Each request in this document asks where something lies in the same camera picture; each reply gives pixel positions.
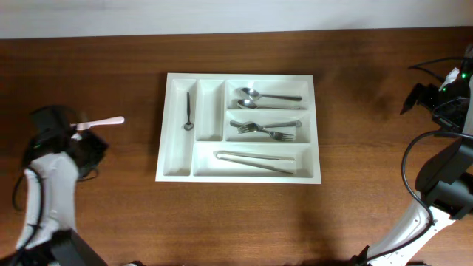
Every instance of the metal tongs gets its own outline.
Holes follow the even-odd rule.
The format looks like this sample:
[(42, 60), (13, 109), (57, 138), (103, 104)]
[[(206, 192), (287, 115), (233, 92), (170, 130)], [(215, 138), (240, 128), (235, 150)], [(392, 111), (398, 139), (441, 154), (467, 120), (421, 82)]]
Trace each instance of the metal tongs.
[(278, 171), (278, 172), (285, 173), (285, 174), (296, 174), (295, 171), (280, 169), (280, 168), (276, 168), (276, 167), (273, 167), (273, 166), (265, 166), (265, 165), (261, 165), (261, 164), (258, 164), (258, 163), (251, 163), (251, 162), (246, 162), (246, 161), (242, 161), (242, 160), (228, 159), (228, 158), (225, 158), (226, 155), (227, 156), (236, 156), (236, 157), (245, 157), (245, 158), (263, 159), (263, 160), (275, 160), (275, 161), (286, 160), (290, 163), (296, 162), (296, 160), (292, 157), (270, 156), (270, 155), (263, 155), (263, 154), (248, 154), (248, 153), (234, 152), (234, 151), (217, 151), (215, 153), (215, 157), (218, 160), (224, 160), (224, 161), (232, 162), (232, 163), (239, 163), (239, 164), (243, 164), (243, 165), (246, 165), (246, 166), (253, 166), (253, 167), (263, 168), (263, 169), (267, 169), (267, 170), (271, 170), (271, 171)]

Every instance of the wood surface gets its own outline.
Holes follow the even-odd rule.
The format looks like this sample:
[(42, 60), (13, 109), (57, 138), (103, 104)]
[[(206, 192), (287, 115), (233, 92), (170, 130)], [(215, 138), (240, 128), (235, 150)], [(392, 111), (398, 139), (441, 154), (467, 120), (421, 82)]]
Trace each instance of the wood surface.
[[(24, 214), (10, 196), (35, 134), (28, 113), (64, 104), (110, 144), (96, 180), (76, 191), (79, 234), (110, 264), (284, 265), (349, 259), (383, 237), (412, 200), (400, 175), (409, 141), (437, 129), (415, 107), (399, 115), (420, 61), (462, 55), (473, 27), (0, 41), (0, 257)], [(457, 62), (432, 66), (446, 75)], [(322, 185), (156, 183), (167, 72), (313, 75)], [(450, 140), (409, 158), (411, 183)], [(26, 186), (20, 193), (24, 203)], [(473, 219), (440, 232), (416, 256), (471, 265)]]

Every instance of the white tray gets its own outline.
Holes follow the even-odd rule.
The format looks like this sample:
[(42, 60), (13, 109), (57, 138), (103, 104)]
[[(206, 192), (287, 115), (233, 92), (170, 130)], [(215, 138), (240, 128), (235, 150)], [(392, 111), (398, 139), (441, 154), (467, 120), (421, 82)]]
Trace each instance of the white tray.
[[(242, 87), (259, 93), (302, 96), (293, 102), (261, 98), (258, 105), (300, 106), (300, 110), (239, 109)], [(187, 132), (187, 92), (191, 96), (191, 122)], [(267, 134), (237, 134), (230, 121), (258, 124), (300, 120), (300, 128), (277, 128), (295, 134), (294, 142), (278, 142)], [(293, 157), (295, 174), (218, 160), (217, 151)], [(230, 182), (320, 184), (316, 104), (312, 75), (230, 75), (169, 73), (157, 159), (157, 182)]]

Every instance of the wooden table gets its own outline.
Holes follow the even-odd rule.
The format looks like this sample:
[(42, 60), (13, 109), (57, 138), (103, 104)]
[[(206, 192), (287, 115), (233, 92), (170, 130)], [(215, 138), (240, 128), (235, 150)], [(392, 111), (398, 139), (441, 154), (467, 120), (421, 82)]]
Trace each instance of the wooden table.
[[(35, 134), (28, 113), (50, 104), (90, 120), (110, 144), (101, 175), (78, 184), (78, 232), (110, 264), (283, 265), (349, 259), (378, 241), (411, 201), (401, 156), (437, 129), (416, 107), (406, 68), (462, 55), (473, 27), (295, 33), (163, 35), (0, 41), (0, 256), (14, 251), (24, 214), (10, 204), (21, 153)], [(446, 75), (456, 62), (432, 69)], [(167, 72), (313, 75), (322, 185), (155, 183)], [(449, 140), (422, 141), (409, 179)], [(21, 190), (24, 202), (25, 189)], [(471, 265), (473, 219), (440, 232), (415, 257)]]

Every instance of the utensil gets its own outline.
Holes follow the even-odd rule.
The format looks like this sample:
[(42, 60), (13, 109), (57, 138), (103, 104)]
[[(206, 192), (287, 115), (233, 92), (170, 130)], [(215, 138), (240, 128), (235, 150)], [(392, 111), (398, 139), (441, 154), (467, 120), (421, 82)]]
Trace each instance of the utensil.
[(90, 129), (93, 126), (102, 126), (102, 125), (118, 125), (125, 122), (124, 117), (112, 117), (103, 120), (90, 121), (78, 124), (71, 124), (71, 126), (77, 126), (76, 130), (86, 130)]
[(235, 157), (247, 157), (247, 158), (263, 159), (263, 160), (276, 160), (276, 161), (286, 160), (290, 163), (296, 162), (296, 160), (292, 157), (277, 157), (277, 156), (269, 156), (269, 155), (263, 155), (263, 154), (247, 154), (247, 153), (234, 152), (234, 151), (218, 151), (218, 152), (215, 153), (215, 157), (218, 160), (224, 160), (224, 161), (232, 162), (232, 163), (239, 163), (239, 164), (243, 164), (243, 165), (246, 165), (246, 166), (253, 166), (253, 167), (263, 168), (263, 169), (267, 169), (267, 170), (271, 170), (271, 171), (278, 171), (278, 172), (285, 173), (285, 174), (296, 174), (295, 171), (288, 171), (288, 170), (281, 169), (281, 168), (276, 168), (276, 167), (273, 167), (273, 166), (265, 166), (265, 165), (261, 165), (261, 164), (258, 164), (258, 163), (251, 163), (251, 162), (245, 162), (245, 161), (241, 161), (241, 160), (228, 159), (228, 158), (225, 158), (225, 155), (235, 156)]
[(300, 96), (283, 96), (283, 95), (266, 95), (260, 94), (255, 89), (251, 88), (242, 88), (240, 89), (240, 95), (248, 100), (259, 100), (261, 97), (268, 97), (268, 98), (275, 98), (281, 100), (294, 100), (294, 101), (301, 101), (302, 97)]
[(284, 109), (284, 110), (297, 110), (301, 109), (300, 107), (272, 107), (272, 106), (257, 106), (252, 100), (239, 100), (237, 103), (239, 108), (247, 109)]
[[(240, 126), (248, 125), (248, 124), (249, 124), (248, 122), (247, 123), (240, 123), (240, 122), (236, 122), (235, 120), (230, 121), (230, 126), (234, 126), (234, 127), (237, 127), (237, 128), (239, 128)], [(275, 124), (261, 126), (261, 127), (263, 129), (270, 129), (270, 128), (276, 128), (276, 127), (291, 127), (291, 126), (301, 127), (302, 123), (301, 123), (301, 121), (297, 120), (297, 121), (291, 121), (291, 122), (286, 122), (286, 123), (275, 123)]]
[(184, 124), (186, 131), (191, 131), (194, 128), (194, 124), (191, 123), (191, 96), (187, 92), (187, 123)]
[(294, 135), (293, 134), (286, 134), (286, 133), (281, 133), (281, 132), (274, 132), (274, 131), (269, 131), (266, 129), (263, 129), (262, 126), (256, 124), (256, 123), (251, 123), (248, 125), (240, 126), (238, 128), (238, 134), (243, 134), (243, 133), (248, 133), (248, 132), (263, 132), (269, 134), (271, 138), (274, 140), (278, 141), (293, 141), (294, 140)]

